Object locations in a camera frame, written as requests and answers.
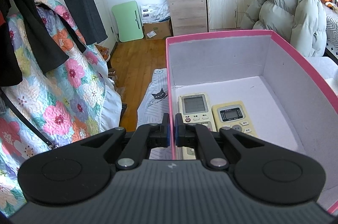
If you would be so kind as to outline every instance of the pink box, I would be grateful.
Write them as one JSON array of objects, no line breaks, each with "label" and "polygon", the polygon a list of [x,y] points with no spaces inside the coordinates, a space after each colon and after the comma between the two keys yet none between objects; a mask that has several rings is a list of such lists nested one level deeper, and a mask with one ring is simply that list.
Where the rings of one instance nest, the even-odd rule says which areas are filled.
[{"label": "pink box", "polygon": [[204,91],[212,105],[241,100],[260,139],[323,166],[318,203],[338,209],[338,97],[305,58],[269,30],[176,36],[166,45],[174,159],[178,96]]}]

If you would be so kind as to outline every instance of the black strap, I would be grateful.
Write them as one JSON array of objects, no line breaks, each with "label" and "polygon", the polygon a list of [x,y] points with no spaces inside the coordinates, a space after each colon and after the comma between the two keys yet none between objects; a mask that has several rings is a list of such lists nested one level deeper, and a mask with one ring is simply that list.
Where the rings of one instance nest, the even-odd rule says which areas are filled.
[{"label": "black strap", "polygon": [[56,146],[51,143],[37,128],[35,128],[23,115],[19,110],[13,105],[13,103],[9,100],[9,98],[6,96],[6,94],[2,91],[0,88],[0,97],[5,102],[5,104],[8,106],[8,108],[11,109],[12,112],[21,120],[23,124],[25,124],[28,129],[30,129],[35,135],[40,138],[46,145],[52,150],[55,149]]}]

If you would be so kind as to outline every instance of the metal screw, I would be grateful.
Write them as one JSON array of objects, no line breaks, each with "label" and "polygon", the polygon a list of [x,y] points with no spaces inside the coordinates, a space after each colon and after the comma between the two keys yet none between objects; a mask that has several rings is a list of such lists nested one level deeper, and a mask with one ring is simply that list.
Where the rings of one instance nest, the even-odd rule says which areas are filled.
[{"label": "metal screw", "polygon": [[227,165],[227,161],[224,158],[213,158],[210,160],[210,164],[215,167],[223,167]]},{"label": "metal screw", "polygon": [[121,167],[130,167],[132,166],[135,161],[132,160],[131,158],[121,158],[117,161],[117,163],[121,166]]}]

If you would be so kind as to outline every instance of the green folding table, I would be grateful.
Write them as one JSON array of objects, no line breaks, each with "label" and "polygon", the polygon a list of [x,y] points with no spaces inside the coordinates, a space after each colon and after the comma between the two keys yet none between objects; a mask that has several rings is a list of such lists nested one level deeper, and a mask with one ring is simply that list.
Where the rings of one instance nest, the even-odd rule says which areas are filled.
[{"label": "green folding table", "polygon": [[131,1],[112,7],[121,42],[143,38],[142,23],[136,1]]}]

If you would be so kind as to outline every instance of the remote control button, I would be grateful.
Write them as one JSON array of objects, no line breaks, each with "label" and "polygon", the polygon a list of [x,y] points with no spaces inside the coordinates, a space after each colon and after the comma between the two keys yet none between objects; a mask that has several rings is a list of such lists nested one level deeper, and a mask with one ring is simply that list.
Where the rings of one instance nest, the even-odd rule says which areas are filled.
[{"label": "remote control button", "polygon": [[234,125],[232,128],[236,131],[239,131],[239,132],[242,131],[242,127],[240,125]]}]

